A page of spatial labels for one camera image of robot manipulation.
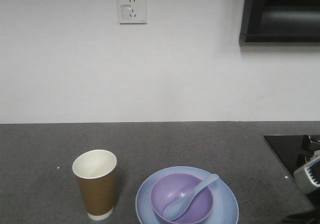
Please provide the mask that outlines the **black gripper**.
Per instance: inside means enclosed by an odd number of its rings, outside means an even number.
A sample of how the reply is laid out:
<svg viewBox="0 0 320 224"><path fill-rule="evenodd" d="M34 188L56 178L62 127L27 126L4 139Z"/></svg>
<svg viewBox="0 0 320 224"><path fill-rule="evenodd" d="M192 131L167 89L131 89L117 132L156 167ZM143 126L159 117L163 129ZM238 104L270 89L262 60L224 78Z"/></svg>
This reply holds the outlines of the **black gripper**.
<svg viewBox="0 0 320 224"><path fill-rule="evenodd" d="M307 212L292 214L281 220L282 224L319 224L320 210L313 209Z"/></svg>

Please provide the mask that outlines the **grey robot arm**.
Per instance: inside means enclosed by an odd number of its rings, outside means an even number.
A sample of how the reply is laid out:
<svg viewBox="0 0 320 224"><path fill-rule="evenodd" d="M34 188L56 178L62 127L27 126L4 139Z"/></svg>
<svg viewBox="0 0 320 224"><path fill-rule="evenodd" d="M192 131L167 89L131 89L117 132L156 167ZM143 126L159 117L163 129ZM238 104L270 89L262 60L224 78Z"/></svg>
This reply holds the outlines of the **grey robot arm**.
<svg viewBox="0 0 320 224"><path fill-rule="evenodd" d="M298 187L305 194L320 189L320 151L316 150L313 157L294 172ZM320 207L312 210L292 214L280 221L280 224L319 224Z"/></svg>

